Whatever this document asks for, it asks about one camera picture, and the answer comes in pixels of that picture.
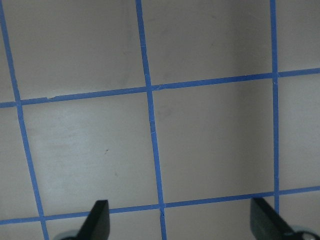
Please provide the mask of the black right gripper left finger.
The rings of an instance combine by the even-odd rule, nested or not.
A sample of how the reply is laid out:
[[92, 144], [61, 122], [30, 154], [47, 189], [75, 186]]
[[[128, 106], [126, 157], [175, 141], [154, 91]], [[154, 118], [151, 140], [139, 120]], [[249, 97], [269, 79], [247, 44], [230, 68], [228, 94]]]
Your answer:
[[76, 240], [107, 240], [110, 235], [108, 200], [97, 200], [77, 233]]

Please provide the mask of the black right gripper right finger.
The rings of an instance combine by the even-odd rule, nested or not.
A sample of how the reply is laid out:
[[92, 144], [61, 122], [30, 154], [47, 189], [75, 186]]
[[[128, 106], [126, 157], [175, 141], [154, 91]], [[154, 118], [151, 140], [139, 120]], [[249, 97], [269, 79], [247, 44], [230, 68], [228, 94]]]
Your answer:
[[250, 200], [250, 230], [256, 240], [294, 240], [295, 231], [264, 198]]

